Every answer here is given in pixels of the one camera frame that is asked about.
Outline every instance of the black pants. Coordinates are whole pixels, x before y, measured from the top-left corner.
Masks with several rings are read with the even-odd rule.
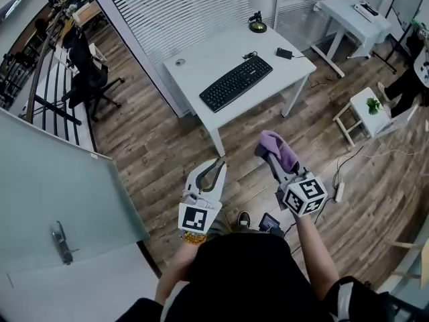
[[[426,89],[413,67],[405,71],[401,77],[384,90],[387,98],[391,100],[402,94],[399,103],[391,109],[391,117],[394,118],[407,111],[413,105],[414,98]]]

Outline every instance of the purple cloth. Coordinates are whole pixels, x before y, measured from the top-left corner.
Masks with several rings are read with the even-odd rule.
[[[292,173],[292,168],[299,161],[299,158],[280,135],[274,131],[263,130],[259,145],[276,156],[286,173]]]

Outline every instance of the wooden handrail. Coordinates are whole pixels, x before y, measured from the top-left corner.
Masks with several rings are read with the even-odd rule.
[[[45,59],[45,54],[48,50],[49,42],[52,37],[52,33],[54,32],[54,29],[56,28],[56,24],[58,23],[58,20],[60,19],[62,15],[62,10],[58,12],[58,14],[55,16],[52,26],[48,32],[48,35],[45,39],[45,42],[43,43],[42,50],[40,51],[40,56],[38,63],[36,64],[36,70],[34,71],[34,77],[32,81],[32,87],[29,90],[29,96],[28,96],[28,105],[27,105],[27,113],[25,115],[25,120],[32,124],[33,123],[33,116],[34,116],[34,102],[35,102],[35,95],[39,84],[39,78],[40,78],[40,72],[42,70],[42,64]]]

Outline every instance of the lamp base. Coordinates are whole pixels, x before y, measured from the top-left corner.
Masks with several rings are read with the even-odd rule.
[[[257,34],[263,34],[267,31],[267,26],[262,21],[252,21],[249,23],[249,29]]]

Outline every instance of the black sneaker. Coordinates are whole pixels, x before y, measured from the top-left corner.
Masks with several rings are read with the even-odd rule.
[[[250,225],[251,225],[250,215],[246,211],[240,212],[237,218],[237,225],[239,227],[245,226],[250,228]]]

